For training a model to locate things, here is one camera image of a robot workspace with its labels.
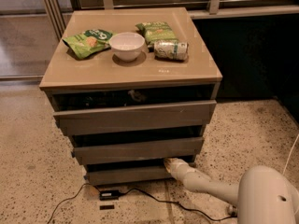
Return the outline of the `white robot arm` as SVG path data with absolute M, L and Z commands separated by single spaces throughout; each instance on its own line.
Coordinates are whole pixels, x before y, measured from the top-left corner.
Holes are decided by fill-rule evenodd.
M 236 207 L 238 224 L 299 224 L 299 190 L 273 168 L 251 167 L 238 184 L 230 184 L 211 179 L 182 159 L 167 158 L 164 165 L 188 191 Z

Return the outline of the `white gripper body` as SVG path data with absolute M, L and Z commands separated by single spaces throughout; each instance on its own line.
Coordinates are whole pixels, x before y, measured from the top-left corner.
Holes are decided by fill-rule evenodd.
M 182 159 L 171 159 L 169 171 L 171 176 L 181 182 L 197 177 L 196 170 Z

